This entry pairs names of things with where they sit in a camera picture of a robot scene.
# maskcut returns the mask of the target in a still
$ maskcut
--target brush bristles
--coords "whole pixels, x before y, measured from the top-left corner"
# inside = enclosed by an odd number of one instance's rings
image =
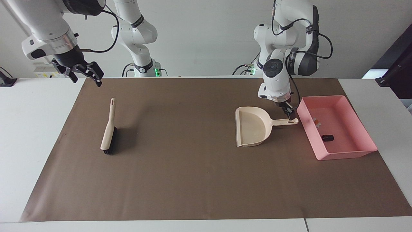
[[[112,141],[110,142],[110,147],[109,147],[109,149],[103,150],[104,154],[106,154],[106,155],[111,155],[112,152],[113,152],[113,141],[115,140],[116,131],[117,131],[117,128],[115,127],[115,128],[113,129]]]

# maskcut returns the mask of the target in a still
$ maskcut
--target brown paper sheet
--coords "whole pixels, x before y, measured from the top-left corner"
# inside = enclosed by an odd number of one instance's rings
[[[285,118],[257,97],[261,82],[105,78],[97,88],[87,79],[21,221],[412,215],[378,152],[318,161],[301,124],[236,147],[237,107]],[[296,83],[302,96],[344,95],[336,79]],[[107,156],[100,143],[112,97],[118,130]]]

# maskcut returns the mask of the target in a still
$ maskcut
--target white table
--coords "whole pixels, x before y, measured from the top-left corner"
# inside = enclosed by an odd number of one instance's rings
[[[411,204],[412,116],[374,80],[339,81]],[[0,88],[0,231],[307,231],[304,219],[16,223],[83,82],[20,79],[12,88]],[[408,231],[412,217],[321,218],[307,224],[311,232]]]

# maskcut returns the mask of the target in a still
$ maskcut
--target pink plastic box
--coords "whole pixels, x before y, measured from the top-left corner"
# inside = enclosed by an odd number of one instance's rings
[[[343,95],[303,97],[297,113],[318,160],[358,158],[377,150]],[[334,140],[324,142],[322,135],[333,135]]]

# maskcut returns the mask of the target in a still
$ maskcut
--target gray wall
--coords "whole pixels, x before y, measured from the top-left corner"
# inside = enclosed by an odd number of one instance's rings
[[[235,67],[250,62],[259,52],[253,30],[270,22],[271,0],[138,0],[145,18],[158,30],[158,40],[149,44],[153,58],[171,76],[230,75]],[[319,10],[321,33],[331,38],[334,55],[322,60],[313,77],[361,78],[411,24],[412,0],[313,0]],[[114,10],[114,4],[107,4]],[[20,42],[25,34],[11,25],[9,14],[0,12],[0,64],[20,77],[31,77],[34,69],[25,59]],[[81,48],[103,50],[112,43],[112,16],[89,17],[66,14],[72,30],[80,34]],[[320,39],[321,54],[329,45]],[[298,46],[304,45],[303,36]],[[120,45],[105,54],[86,53],[87,61],[97,61],[105,76],[120,76],[131,62]]]

